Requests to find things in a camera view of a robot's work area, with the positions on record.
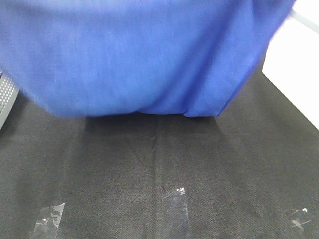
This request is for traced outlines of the blue microfiber towel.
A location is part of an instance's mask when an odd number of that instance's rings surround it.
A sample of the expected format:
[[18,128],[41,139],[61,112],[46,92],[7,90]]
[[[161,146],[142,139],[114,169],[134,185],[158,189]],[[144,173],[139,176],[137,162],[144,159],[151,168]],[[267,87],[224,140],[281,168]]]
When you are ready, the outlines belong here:
[[3,0],[0,66],[63,117],[219,115],[292,0]]

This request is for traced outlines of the middle clear tape strip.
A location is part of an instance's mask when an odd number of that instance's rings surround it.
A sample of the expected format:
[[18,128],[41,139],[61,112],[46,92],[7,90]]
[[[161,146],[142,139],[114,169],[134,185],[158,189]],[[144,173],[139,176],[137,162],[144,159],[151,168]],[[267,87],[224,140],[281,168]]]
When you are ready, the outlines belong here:
[[162,194],[162,209],[164,219],[170,223],[188,222],[186,190],[184,187],[172,189]]

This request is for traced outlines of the clear tape strip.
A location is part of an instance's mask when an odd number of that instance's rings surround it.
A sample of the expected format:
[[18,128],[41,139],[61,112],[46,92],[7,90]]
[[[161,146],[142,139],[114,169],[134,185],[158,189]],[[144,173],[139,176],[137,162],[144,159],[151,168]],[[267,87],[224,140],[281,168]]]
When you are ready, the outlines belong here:
[[162,194],[162,209],[164,219],[170,223],[188,222],[186,190],[184,187],[172,189]]
[[304,231],[305,226],[312,221],[308,208],[289,209],[286,215],[291,224],[290,227],[299,231]]
[[32,239],[56,239],[65,203],[40,210]]

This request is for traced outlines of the black table cloth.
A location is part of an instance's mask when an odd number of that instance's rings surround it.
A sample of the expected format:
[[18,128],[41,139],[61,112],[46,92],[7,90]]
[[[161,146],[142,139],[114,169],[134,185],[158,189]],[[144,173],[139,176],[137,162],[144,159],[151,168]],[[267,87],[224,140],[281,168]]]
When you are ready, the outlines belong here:
[[[170,223],[162,194],[181,187],[188,222]],[[316,239],[319,132],[261,70],[216,118],[67,119],[19,95],[0,131],[1,238],[31,238],[62,203],[59,239]]]

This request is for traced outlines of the white slotted box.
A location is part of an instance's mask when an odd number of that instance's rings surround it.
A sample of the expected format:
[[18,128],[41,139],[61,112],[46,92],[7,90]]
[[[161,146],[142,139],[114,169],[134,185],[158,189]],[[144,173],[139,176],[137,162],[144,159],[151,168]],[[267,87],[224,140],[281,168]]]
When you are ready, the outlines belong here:
[[319,126],[319,2],[298,0],[271,39],[262,72]]

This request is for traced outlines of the left clear tape strip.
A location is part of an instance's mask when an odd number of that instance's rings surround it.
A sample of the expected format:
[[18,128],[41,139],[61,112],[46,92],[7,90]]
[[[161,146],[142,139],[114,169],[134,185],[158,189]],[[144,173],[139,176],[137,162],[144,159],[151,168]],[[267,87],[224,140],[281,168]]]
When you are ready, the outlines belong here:
[[40,210],[32,239],[56,239],[65,203]]

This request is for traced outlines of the grey perforated basket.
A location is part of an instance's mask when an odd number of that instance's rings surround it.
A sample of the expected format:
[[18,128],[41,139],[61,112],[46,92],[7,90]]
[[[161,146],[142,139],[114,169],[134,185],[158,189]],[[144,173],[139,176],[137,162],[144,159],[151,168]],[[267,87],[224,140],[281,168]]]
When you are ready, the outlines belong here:
[[13,80],[0,70],[0,127],[2,128],[19,93]]

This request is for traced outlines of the right clear tape strip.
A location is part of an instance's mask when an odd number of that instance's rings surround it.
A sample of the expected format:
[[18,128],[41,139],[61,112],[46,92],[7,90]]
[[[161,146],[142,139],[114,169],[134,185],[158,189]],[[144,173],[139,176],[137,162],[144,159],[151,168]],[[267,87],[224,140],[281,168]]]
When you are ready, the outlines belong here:
[[304,231],[305,226],[312,221],[308,208],[289,209],[286,215],[291,224],[290,227],[299,231]]

